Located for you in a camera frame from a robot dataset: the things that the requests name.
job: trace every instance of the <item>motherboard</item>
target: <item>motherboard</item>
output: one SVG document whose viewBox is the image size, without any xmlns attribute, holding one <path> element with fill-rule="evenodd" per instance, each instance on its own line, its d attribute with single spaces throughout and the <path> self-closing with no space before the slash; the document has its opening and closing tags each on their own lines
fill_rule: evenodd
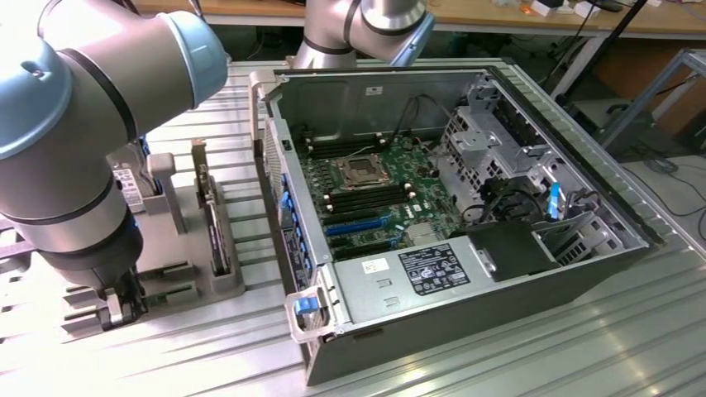
<svg viewBox="0 0 706 397">
<path fill-rule="evenodd" d="M 302 146 L 308 191 L 336 260 L 440 241 L 458 230 L 462 215 L 427 145 L 400 136 L 335 149 Z"/>
</svg>

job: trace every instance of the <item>white sticker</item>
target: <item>white sticker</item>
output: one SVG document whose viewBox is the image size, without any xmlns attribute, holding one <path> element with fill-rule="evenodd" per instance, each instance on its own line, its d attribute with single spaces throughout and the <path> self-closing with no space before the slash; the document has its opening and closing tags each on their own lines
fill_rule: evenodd
<svg viewBox="0 0 706 397">
<path fill-rule="evenodd" d="M 374 259 L 371 261 L 363 262 L 363 271 L 367 275 L 371 273 L 375 273 L 376 271 L 388 270 L 390 266 L 387 265 L 387 261 L 384 258 Z"/>
<path fill-rule="evenodd" d="M 383 87 L 367 87 L 366 88 L 366 95 L 382 95 L 383 94 Z"/>
<path fill-rule="evenodd" d="M 112 174 L 123 185 L 123 197 L 128 205 L 143 205 L 143 195 L 140 188 L 136 185 L 135 175 L 129 168 L 124 170 L 113 170 Z"/>
</svg>

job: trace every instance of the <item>metal panel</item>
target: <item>metal panel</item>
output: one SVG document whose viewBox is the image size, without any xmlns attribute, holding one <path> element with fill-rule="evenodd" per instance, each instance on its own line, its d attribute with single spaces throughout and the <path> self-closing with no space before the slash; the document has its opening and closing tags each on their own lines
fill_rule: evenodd
<svg viewBox="0 0 706 397">
<path fill-rule="evenodd" d="M 525 85 L 519 69 L 492 62 L 541 105 L 559 131 L 570 134 L 578 126 L 563 118 L 561 109 L 543 104 L 546 93 Z M 226 108 L 247 107 L 247 74 L 280 66 L 279 62 L 234 65 L 228 86 L 218 94 L 219 100 L 231 101 Z M 207 112 L 212 118 L 187 113 L 171 122 L 183 127 L 157 128 L 149 141 L 174 142 L 179 149 L 200 136 L 250 139 L 248 120 L 219 112 Z M 597 167 L 610 160 L 591 143 L 573 141 Z M 260 213 L 254 168 L 234 165 L 214 173 L 227 183 L 226 200 L 238 204 L 228 208 L 235 227 L 258 224 L 258 219 L 242 219 L 251 211 Z M 194 173 L 178 173 L 175 182 L 191 184 Z M 67 345 L 59 345 L 48 331 L 49 305 L 41 302 L 48 297 L 39 294 L 39 284 L 29 277 L 15 282 L 3 278 L 0 305 L 9 311 L 0 313 L 0 337 L 9 331 L 11 314 L 24 318 L 19 328 L 36 329 L 0 344 L 3 395 L 95 395 L 97 390 L 108 395 L 699 395 L 706 390 L 706 263 L 651 207 L 641 205 L 639 186 L 630 180 L 614 182 L 635 209 L 665 229 L 667 249 L 574 303 L 315 388 L 303 384 L 302 355 L 286 328 L 283 288 L 266 228 L 247 232 L 236 242 L 247 284 L 243 296 Z M 32 271 L 52 275 L 47 266 Z M 47 309 L 41 315 L 37 308 Z"/>
</svg>

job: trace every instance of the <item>robotic arm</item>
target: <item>robotic arm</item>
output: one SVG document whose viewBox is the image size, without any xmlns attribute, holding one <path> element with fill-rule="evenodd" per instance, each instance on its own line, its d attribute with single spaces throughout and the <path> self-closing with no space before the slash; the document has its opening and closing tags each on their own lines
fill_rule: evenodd
<svg viewBox="0 0 706 397">
<path fill-rule="evenodd" d="M 68 281 L 117 288 L 143 238 L 105 156 L 220 90 L 226 52 L 194 14 L 103 0 L 49 2 L 37 33 L 3 44 L 0 213 Z"/>
<path fill-rule="evenodd" d="M 295 68 L 354 68 L 355 50 L 391 66 L 410 66 L 434 20 L 424 0 L 312 0 Z"/>
</svg>

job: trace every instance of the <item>wooden table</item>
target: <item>wooden table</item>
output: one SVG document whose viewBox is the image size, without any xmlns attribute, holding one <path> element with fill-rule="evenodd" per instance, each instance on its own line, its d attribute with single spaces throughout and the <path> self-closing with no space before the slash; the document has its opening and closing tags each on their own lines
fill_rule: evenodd
<svg viewBox="0 0 706 397">
<path fill-rule="evenodd" d="M 145 13 L 192 11 L 187 0 L 133 0 Z M 575 14 L 549 17 L 526 15 L 516 7 L 495 7 L 490 0 L 430 0 L 428 10 L 436 16 L 435 30 L 527 35 L 573 36 L 583 22 Z M 218 25 L 303 26 L 304 7 L 283 0 L 200 0 L 210 23 Z M 706 6 L 691 5 L 706 16 Z M 610 31 L 625 16 L 601 11 L 586 23 L 582 36 L 589 37 L 562 81 L 551 95 L 566 91 L 593 58 Z M 691 16 L 675 3 L 645 6 L 622 37 L 649 39 L 706 40 L 706 22 Z"/>
</svg>

